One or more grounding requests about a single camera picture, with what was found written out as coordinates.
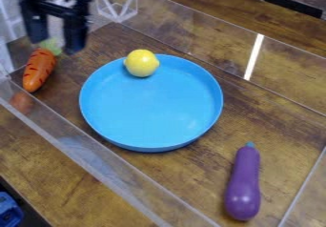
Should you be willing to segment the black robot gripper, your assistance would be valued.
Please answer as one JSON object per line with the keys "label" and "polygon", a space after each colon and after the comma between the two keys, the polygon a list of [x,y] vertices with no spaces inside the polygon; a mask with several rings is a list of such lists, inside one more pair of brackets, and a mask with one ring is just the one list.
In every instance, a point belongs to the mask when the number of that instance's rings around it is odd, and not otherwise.
{"label": "black robot gripper", "polygon": [[92,0],[73,1],[71,7],[63,7],[53,3],[53,0],[25,0],[20,2],[24,28],[29,41],[40,43],[48,38],[47,15],[64,16],[64,39],[65,53],[80,52],[87,43],[89,3]]}

